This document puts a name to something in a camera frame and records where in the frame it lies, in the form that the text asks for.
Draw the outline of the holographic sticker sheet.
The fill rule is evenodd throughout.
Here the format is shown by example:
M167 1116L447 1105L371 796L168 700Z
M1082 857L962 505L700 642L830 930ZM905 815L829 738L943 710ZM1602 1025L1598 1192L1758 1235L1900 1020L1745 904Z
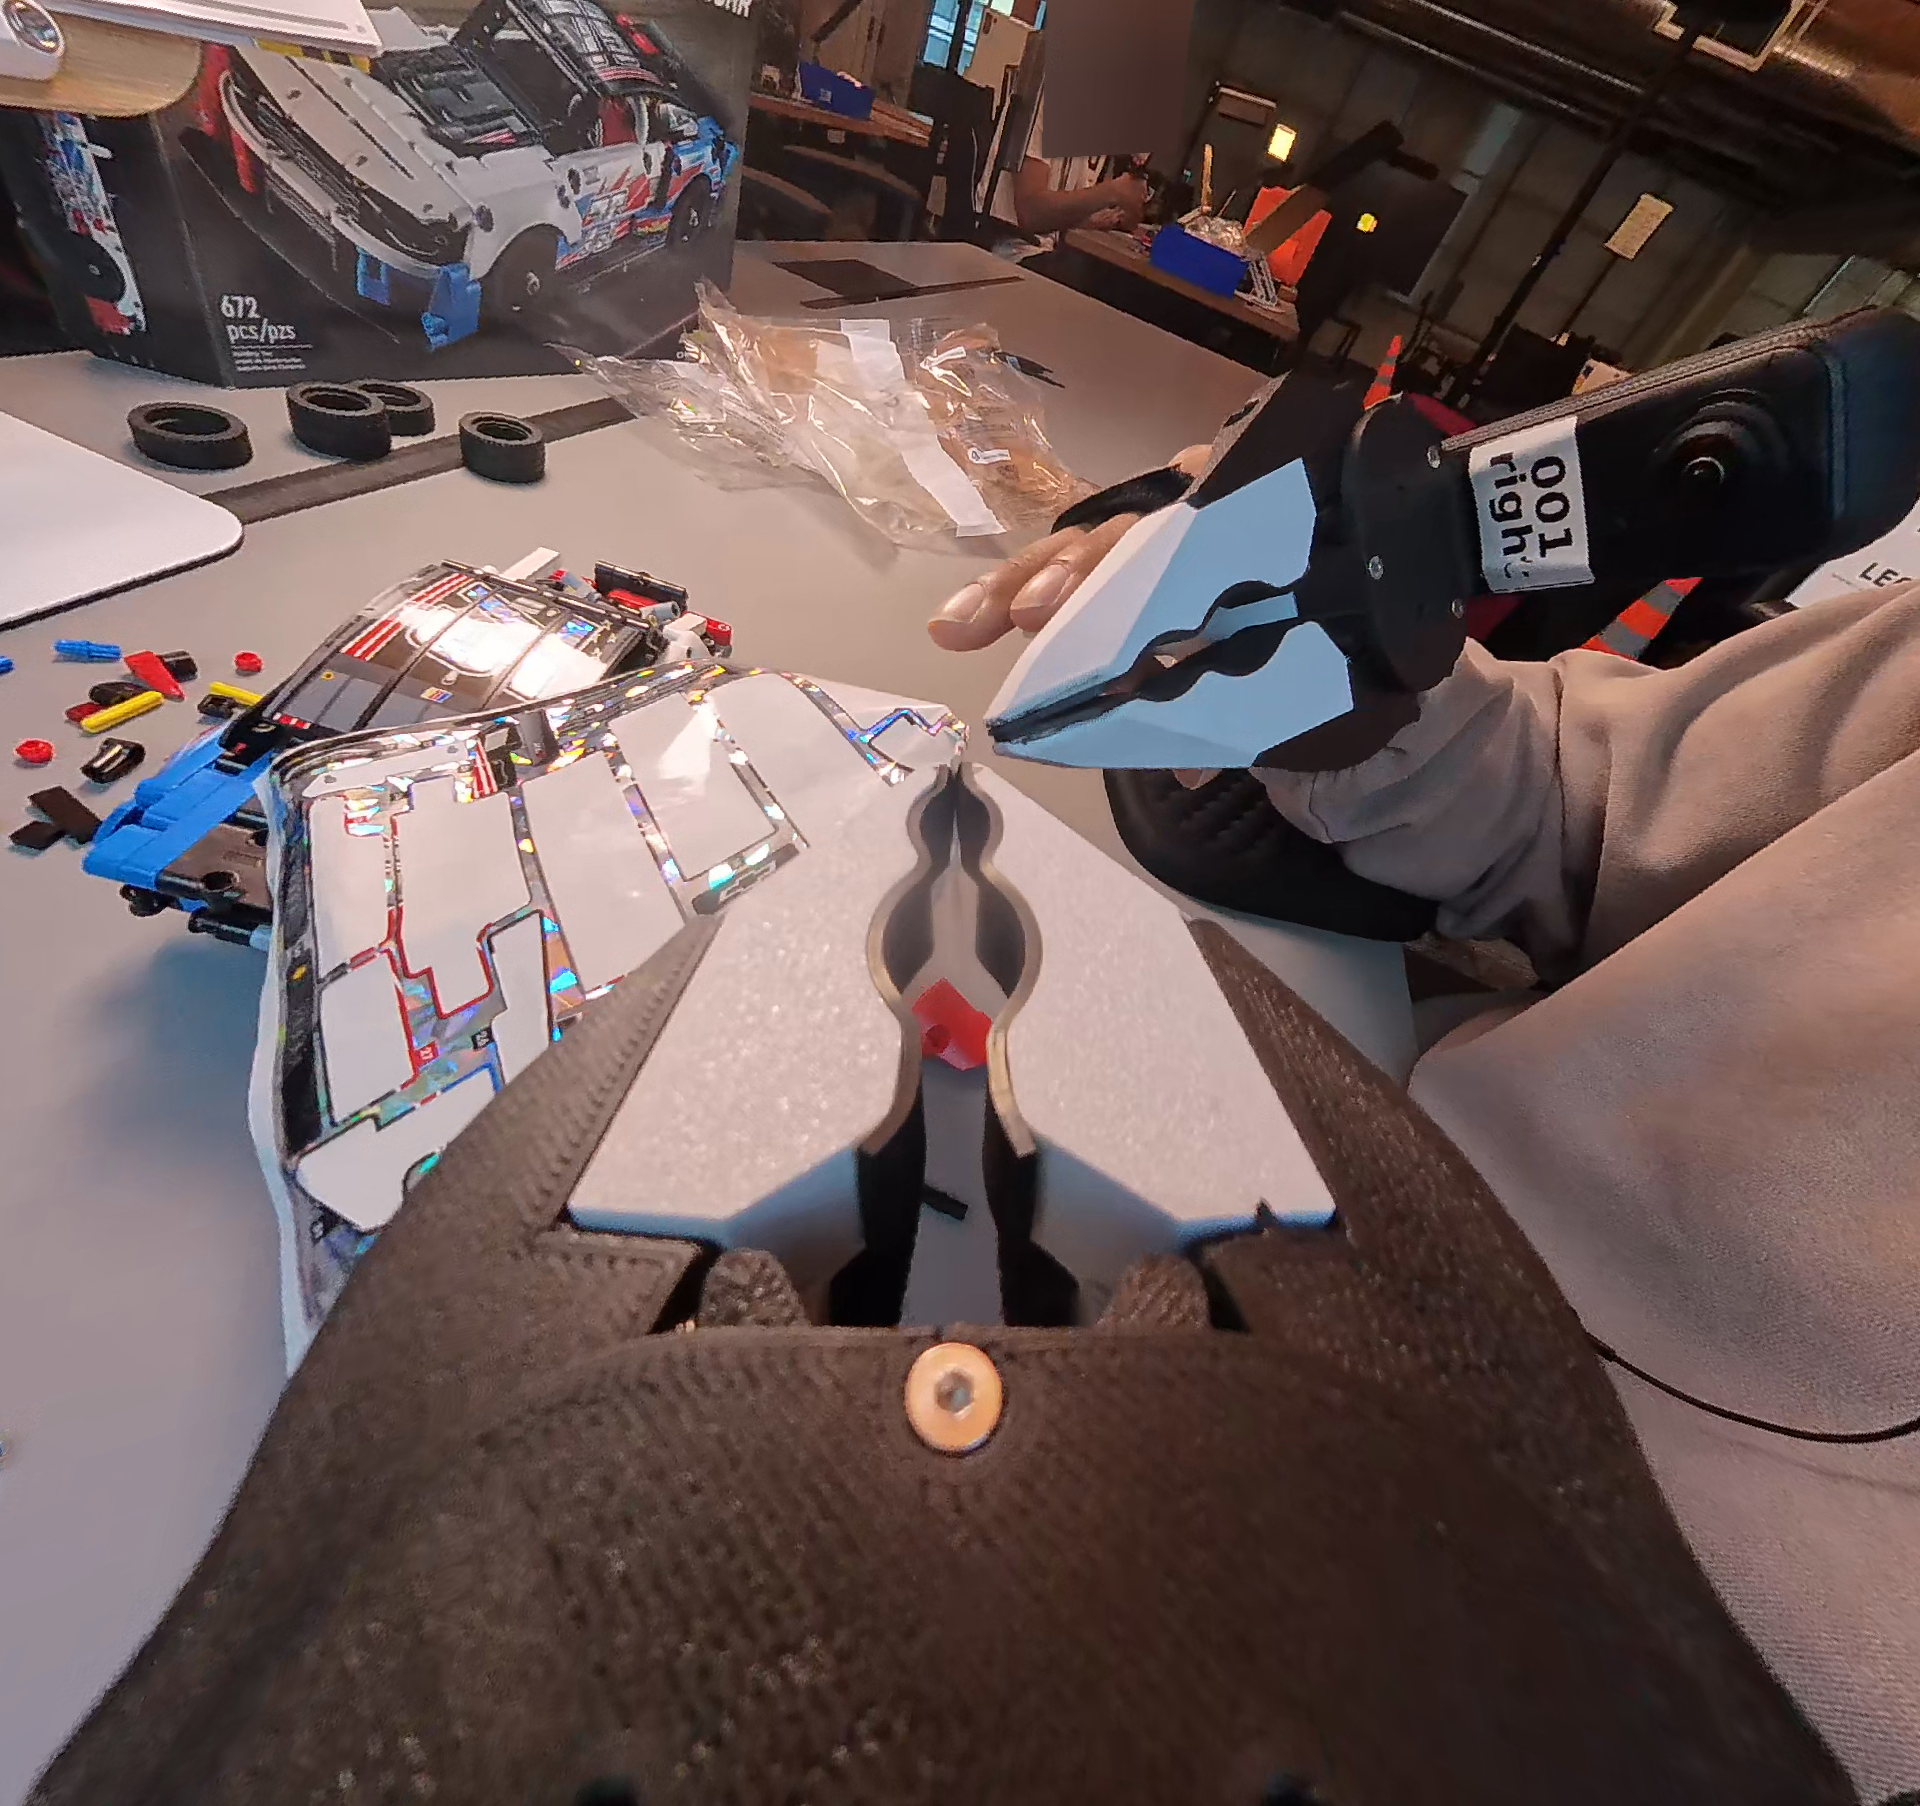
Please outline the holographic sticker sheet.
M250 1128L285 1369L413 1181L613 984L959 760L944 705L670 659L267 776Z

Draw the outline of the wooden work desk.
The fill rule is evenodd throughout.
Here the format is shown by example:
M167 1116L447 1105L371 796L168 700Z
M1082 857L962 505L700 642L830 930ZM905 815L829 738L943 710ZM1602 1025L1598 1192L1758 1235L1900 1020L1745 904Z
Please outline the wooden work desk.
M850 185L860 182L882 199L877 208L880 235L913 240L931 233L931 191L936 178L950 177L936 162L931 121L888 104L879 104L868 118L850 118L772 94L752 96L749 121L749 165L757 171L774 173L774 160L785 159L792 167L812 165ZM1133 233L1068 233L1064 253L1070 282L1096 281L1109 287L1127 281L1276 344L1298 338L1292 293L1284 292L1276 306L1266 306L1178 279L1153 265L1146 246Z

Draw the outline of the scattered small lego pieces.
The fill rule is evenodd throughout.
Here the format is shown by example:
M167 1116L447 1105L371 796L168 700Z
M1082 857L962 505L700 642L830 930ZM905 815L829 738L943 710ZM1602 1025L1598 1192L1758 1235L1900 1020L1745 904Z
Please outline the scattered small lego pieces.
M263 648L4 635L4 852L83 845L107 796L258 701L267 683Z

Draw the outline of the framed marker sign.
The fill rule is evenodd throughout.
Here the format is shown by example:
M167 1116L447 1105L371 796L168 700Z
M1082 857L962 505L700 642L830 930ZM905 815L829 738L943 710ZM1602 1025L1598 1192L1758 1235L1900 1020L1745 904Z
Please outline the framed marker sign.
M1918 579L1918 505L1909 518L1888 531L1880 538L1822 564L1790 594L1790 601L1803 609L1818 601L1848 596L1873 594Z

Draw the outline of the red lego piece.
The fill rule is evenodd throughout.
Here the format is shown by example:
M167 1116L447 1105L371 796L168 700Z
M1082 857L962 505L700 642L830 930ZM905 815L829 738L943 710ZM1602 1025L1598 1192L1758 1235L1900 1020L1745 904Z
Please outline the red lego piece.
M986 1063L992 1016L977 1007L951 981L939 977L909 1005L926 1060L940 1060L958 1072Z

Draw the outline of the white book stand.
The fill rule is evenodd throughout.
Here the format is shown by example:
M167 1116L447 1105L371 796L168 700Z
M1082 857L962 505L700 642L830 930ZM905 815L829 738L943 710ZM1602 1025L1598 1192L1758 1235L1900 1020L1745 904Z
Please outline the white book stand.
M139 116L179 99L195 40L3 0L3 99ZM119 594L238 547L239 523L130 463L3 417L3 624Z

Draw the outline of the person's right forearm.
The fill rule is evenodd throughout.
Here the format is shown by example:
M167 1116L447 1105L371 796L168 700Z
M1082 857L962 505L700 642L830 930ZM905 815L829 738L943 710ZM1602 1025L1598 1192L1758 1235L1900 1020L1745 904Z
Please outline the person's right forearm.
M1264 767L1273 807L1343 863L1435 906L1440 935L1508 941L1549 981L1619 951L1852 795L1871 863L1916 845L1916 583L1794 609L1654 669L1470 644L1413 724L1333 772Z

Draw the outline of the person's right hand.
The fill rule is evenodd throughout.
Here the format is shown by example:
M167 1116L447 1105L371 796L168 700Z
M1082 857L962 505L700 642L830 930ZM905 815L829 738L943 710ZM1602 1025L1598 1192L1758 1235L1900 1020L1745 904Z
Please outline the person's right hand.
M928 623L933 641L982 649L1012 630L1039 632L1143 515L1189 494L1212 451L1206 444L1192 445L1164 468L1070 503L1048 536L954 594Z

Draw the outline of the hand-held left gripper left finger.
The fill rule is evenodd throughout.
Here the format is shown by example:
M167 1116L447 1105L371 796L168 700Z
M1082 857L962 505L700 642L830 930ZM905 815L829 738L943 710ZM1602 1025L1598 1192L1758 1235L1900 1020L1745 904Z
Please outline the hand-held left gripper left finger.
M725 908L570 1194L595 1230L772 1252L833 1324L902 1320L922 1216L922 1034L958 767L880 788Z

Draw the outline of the lego race car model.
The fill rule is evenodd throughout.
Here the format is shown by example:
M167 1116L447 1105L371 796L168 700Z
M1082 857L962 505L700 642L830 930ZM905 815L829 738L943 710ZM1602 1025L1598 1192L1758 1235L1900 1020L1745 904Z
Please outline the lego race car model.
M597 564L589 579L527 560L513 570L437 561L377 596L267 692L214 685L213 729L112 810L83 872L139 918L247 945L268 927L270 760L359 731L474 716L677 659L733 654L733 626L684 588Z

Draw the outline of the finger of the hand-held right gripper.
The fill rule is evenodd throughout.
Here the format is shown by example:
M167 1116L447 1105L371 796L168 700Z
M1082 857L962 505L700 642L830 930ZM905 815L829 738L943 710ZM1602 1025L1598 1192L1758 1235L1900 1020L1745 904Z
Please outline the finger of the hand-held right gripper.
M1217 498L1185 498L1133 526L1034 637L992 704L991 731L1048 731L1118 710L1165 673L1165 651L1284 621L1309 570L1318 501L1305 463Z
M1315 623L1254 623L1186 659L1119 665L1119 635L1057 618L991 707L999 754L1041 764L1248 767L1356 707L1348 657Z

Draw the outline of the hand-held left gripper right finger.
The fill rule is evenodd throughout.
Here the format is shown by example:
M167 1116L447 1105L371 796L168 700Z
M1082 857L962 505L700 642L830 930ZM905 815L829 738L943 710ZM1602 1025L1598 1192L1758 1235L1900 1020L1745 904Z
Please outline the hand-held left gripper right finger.
M959 769L986 1037L985 1181L1003 1318L1086 1324L1153 1255L1332 1192L1186 916L982 767Z

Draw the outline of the crumpled clear plastic bags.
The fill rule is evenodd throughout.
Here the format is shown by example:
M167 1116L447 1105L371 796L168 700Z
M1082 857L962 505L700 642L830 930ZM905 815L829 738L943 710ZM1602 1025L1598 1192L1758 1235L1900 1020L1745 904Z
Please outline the crumpled clear plastic bags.
M677 354L562 354L628 411L669 420L713 481L815 481L898 544L1041 532L1094 491L982 323L757 317L702 285Z

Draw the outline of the black lego tyres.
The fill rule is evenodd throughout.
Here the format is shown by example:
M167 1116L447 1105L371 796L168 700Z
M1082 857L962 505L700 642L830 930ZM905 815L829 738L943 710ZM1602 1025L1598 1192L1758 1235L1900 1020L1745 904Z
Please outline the black lego tyres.
M616 399L597 399L554 408L527 420L545 430L550 454L558 442L622 427L632 420L632 411ZM454 471L464 471L458 433L394 448L390 455L364 463L335 460L325 466L227 487L209 498L239 524L254 524Z

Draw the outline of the person's torso in beige hoodie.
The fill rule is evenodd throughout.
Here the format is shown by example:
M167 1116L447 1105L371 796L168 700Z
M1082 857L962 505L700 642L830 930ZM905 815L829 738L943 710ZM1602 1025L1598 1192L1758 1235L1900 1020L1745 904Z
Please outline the person's torso in beige hoodie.
M1861 1798L1916 1794L1916 845L1852 795L1428 1060L1678 1526Z

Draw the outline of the black lego set box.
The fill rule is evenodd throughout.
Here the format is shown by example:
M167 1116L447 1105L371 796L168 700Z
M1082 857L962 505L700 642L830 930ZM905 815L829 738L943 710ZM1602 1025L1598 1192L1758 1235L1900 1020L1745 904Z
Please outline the black lego set box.
M733 281L757 0L364 0L373 52L206 43L178 104L4 115L67 341L209 385L648 356Z

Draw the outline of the black light stand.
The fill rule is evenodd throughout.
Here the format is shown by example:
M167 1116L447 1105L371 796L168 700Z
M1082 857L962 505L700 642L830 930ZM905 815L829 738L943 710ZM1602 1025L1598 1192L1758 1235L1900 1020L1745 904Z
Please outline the black light stand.
M1646 82L1635 90L1626 112L1610 126L1608 135L1602 142L1602 150L1586 173L1583 182L1576 189L1566 208L1558 215L1551 233L1542 242L1540 251L1531 261L1522 282L1506 297L1500 312L1490 323L1470 369L1465 388L1476 391L1487 365L1500 352L1500 346L1506 332L1516 323L1525 304L1534 296L1540 282L1543 282L1552 265L1564 249L1569 238L1578 229L1583 213L1589 208L1598 196L1602 183L1608 178L1613 167L1621 160L1624 152L1629 147L1635 128L1651 116L1658 106L1663 94L1680 74L1680 69L1688 63L1693 52L1696 41L1707 35L1721 40L1728 32L1752 34L1758 41L1764 41L1790 15L1792 0L1665 0L1676 11L1676 22L1680 34L1672 43L1663 50L1663 56L1654 65Z

